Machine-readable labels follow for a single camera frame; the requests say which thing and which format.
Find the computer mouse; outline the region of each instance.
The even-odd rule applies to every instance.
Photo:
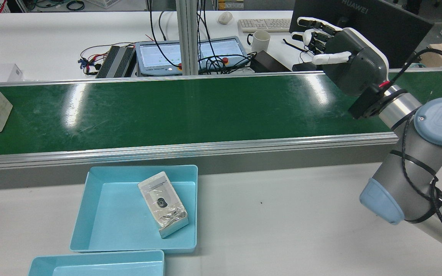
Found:
[[[218,22],[226,25],[231,21],[231,19],[233,19],[233,15],[229,11],[225,11],[219,16]]]

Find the computer monitor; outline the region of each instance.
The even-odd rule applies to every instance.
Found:
[[[304,30],[297,23],[302,16],[356,29],[386,55],[390,68],[401,68],[433,26],[382,0],[296,0],[290,32]]]
[[[160,52],[158,47],[161,48],[163,54],[168,58],[165,58]],[[137,42],[135,44],[137,52],[137,64],[138,70],[141,75],[144,76],[175,76],[181,75],[182,71],[170,64],[179,64],[181,62],[180,44],[178,40],[175,41],[160,41],[158,45],[155,42]],[[226,68],[232,66],[239,66],[248,63],[248,59],[245,58],[247,53],[245,52],[240,40],[236,36],[211,38],[211,40],[202,40],[200,42],[199,51],[199,70],[211,71],[216,70],[216,66],[212,64],[221,58],[228,58],[228,62],[224,65]]]

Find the white mug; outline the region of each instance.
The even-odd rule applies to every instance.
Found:
[[[253,36],[253,41],[250,43],[249,37]],[[251,45],[252,52],[267,52],[267,48],[269,47],[270,34],[265,30],[258,30],[255,33],[249,33],[247,36],[247,43]]]

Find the robotic arm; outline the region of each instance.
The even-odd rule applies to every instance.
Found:
[[[388,60],[352,28],[298,18],[292,33],[314,54],[312,63],[349,96],[356,118],[378,115],[400,140],[361,193],[360,202],[391,224],[405,220],[442,243],[442,192],[435,187],[442,166],[442,98],[425,105],[388,80]]]

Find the white table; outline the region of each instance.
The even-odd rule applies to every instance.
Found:
[[[166,255],[166,275],[442,276],[442,244],[359,203],[378,166],[200,176],[198,246]],[[442,189],[442,169],[438,177]],[[82,191],[0,190],[0,275],[24,276],[34,257],[70,253]]]
[[[45,7],[45,5],[51,4],[55,5],[55,2],[42,2],[39,3],[39,6]],[[33,10],[29,12],[71,12],[66,8],[66,5],[68,2],[65,2],[64,4],[57,5],[54,7],[35,7]],[[72,7],[76,8],[79,7],[79,5],[73,5]],[[111,12],[111,11],[144,11],[146,10],[146,1],[138,1],[138,0],[119,0],[109,8],[105,9],[99,5],[95,5],[91,2],[84,1],[84,9],[81,11],[76,12],[91,12],[91,11],[100,11],[100,12]]]
[[[221,13],[208,11],[206,14],[211,36],[237,35],[247,52],[250,52],[246,42],[247,34],[238,30],[238,19],[291,18],[292,14],[291,11],[233,11],[233,20],[224,26],[217,23]],[[159,14],[153,13],[153,21],[156,38],[161,40],[157,23]],[[163,15],[162,27],[167,33],[167,39],[178,39],[175,12]],[[205,39],[205,32],[203,28],[201,30],[201,39]],[[25,80],[85,79],[78,64],[83,49],[117,42],[149,41],[146,35],[151,36],[148,12],[0,14],[0,63],[16,63],[23,71]],[[300,52],[284,45],[283,38],[289,39],[289,33],[273,33],[268,53],[291,69],[293,64],[300,63]],[[93,49],[87,51],[85,56],[104,53],[109,48]]]

